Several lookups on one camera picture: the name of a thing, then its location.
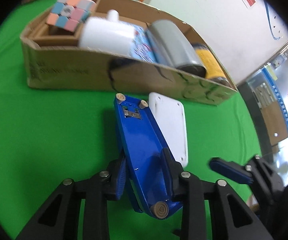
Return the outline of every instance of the cardboard box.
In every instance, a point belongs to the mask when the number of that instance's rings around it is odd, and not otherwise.
[[[98,0],[95,16],[114,9],[120,20],[144,28],[159,19],[173,21],[191,43],[205,41],[187,23],[147,4],[133,0]],[[232,88],[174,68],[119,55],[76,47],[77,36],[63,46],[38,39],[49,10],[31,21],[21,33],[27,83],[38,89],[89,89],[121,93],[157,92],[171,98],[218,105],[236,93],[236,86],[223,68]]]

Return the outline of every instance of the pastel rubik's cube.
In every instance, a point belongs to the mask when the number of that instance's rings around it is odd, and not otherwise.
[[[96,3],[92,0],[57,0],[46,23],[74,32],[79,23],[91,14]]]

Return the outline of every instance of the blue gripper pad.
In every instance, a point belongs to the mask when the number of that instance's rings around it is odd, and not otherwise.
[[[218,174],[225,176],[239,184],[250,185],[253,183],[252,175],[244,170],[243,166],[240,166],[234,162],[226,162],[221,158],[212,158],[209,162],[210,169]]]
[[[181,202],[171,201],[165,187],[161,150],[168,148],[168,145],[150,108],[140,109],[139,104],[140,99],[129,96],[121,104],[115,98],[118,138],[125,152],[129,178],[133,182],[133,190],[142,211],[156,218],[150,207],[163,201],[169,209],[168,218],[183,206]],[[128,111],[129,115],[126,116],[124,111]],[[133,208],[138,210],[138,206],[133,205]]]
[[[119,172],[117,176],[117,183],[116,183],[116,198],[120,199],[123,194],[125,183],[127,177],[127,170],[126,170],[126,159],[125,157],[122,159],[122,162],[119,167]]]

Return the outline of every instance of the blue stapler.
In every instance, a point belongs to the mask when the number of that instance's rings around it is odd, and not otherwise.
[[[148,104],[118,93],[114,108],[119,149],[125,153],[129,174],[125,188],[134,210],[157,219],[170,217],[183,204],[171,200],[170,178],[161,158],[168,146]]]

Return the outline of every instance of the green tablecloth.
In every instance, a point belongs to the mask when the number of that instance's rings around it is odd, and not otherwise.
[[[26,84],[19,34],[54,2],[38,0],[20,6],[0,27],[0,223],[12,238],[63,179],[87,179],[118,155],[115,93],[32,90]],[[221,176],[208,168],[211,157],[242,164],[260,153],[239,94],[217,107],[183,104],[189,151],[186,170],[214,182]],[[229,182],[244,200],[248,198],[247,186]],[[108,203],[108,212],[112,240],[178,239],[171,231],[180,227],[181,211],[159,221],[135,213],[124,194],[119,202]]]

